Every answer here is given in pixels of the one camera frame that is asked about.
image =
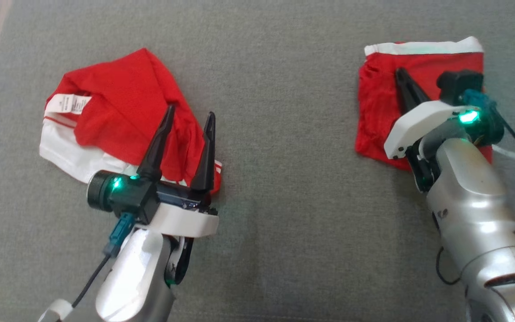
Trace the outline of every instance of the white cable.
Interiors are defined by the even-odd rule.
[[[500,153],[500,154],[502,154],[502,155],[505,155],[505,156],[507,156],[507,157],[510,157],[511,159],[515,159],[515,152],[513,152],[513,151],[508,151],[507,149],[501,148],[501,147],[499,147],[498,145],[493,144],[493,145],[492,145],[492,150],[493,150],[494,152],[498,152],[498,153]]]

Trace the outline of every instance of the red garment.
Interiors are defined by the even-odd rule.
[[[355,150],[399,169],[410,170],[406,158],[388,159],[384,152],[394,123],[401,116],[395,71],[404,67],[431,100],[438,100],[438,76],[444,71],[482,72],[482,47],[469,37],[460,42],[383,43],[365,48],[367,60],[359,70],[359,126]],[[492,149],[482,148],[491,161]]]
[[[174,104],[160,169],[168,181],[190,185],[204,148],[203,131],[170,71],[147,49],[66,73],[47,103],[59,93],[92,97],[82,114],[62,114],[76,122],[77,143],[131,165],[141,162],[168,104]],[[219,186],[216,172],[215,190]]]

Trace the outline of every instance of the folded red cloth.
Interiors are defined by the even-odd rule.
[[[474,37],[459,42],[380,43],[365,47],[366,61],[359,70],[359,126],[355,150],[399,169],[410,170],[406,159],[388,159],[384,141],[401,116],[395,71],[404,67],[432,100],[438,100],[438,76],[444,71],[482,72],[484,53]],[[482,148],[491,161],[492,149]]]
[[[97,147],[107,157],[115,157],[130,165],[141,162],[168,105],[174,104],[176,109],[173,126],[166,140],[161,170],[166,180],[184,181],[190,185],[204,148],[202,127],[192,114],[170,71],[150,51],[143,48],[115,61],[66,73],[47,103],[56,94],[90,96],[90,100],[80,113],[59,114],[46,111],[46,119],[74,127],[76,143],[82,147]],[[55,133],[52,135],[51,141],[64,138]],[[45,128],[42,146],[44,136],[47,136],[46,139],[50,136]],[[46,144],[45,149],[49,150],[49,146],[50,144]],[[85,161],[89,164],[110,162],[97,161],[95,156],[89,154],[81,156],[85,152],[70,153],[77,154],[78,161],[90,159]],[[62,159],[67,159],[65,164],[73,163],[69,158],[69,155],[62,156]],[[67,171],[68,165],[59,167]],[[80,180],[86,179],[90,173],[88,169],[82,170],[80,174],[76,173],[77,170],[70,170],[75,174],[69,174]],[[215,188],[218,188],[219,170],[216,175]]]

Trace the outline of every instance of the cable connector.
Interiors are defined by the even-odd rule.
[[[118,222],[114,227],[113,232],[110,233],[109,242],[102,250],[102,253],[104,255],[110,255],[110,257],[117,257],[118,253],[120,252],[120,248],[122,246],[123,241],[131,233],[134,225],[134,216],[128,212],[123,212],[123,214],[118,219]]]

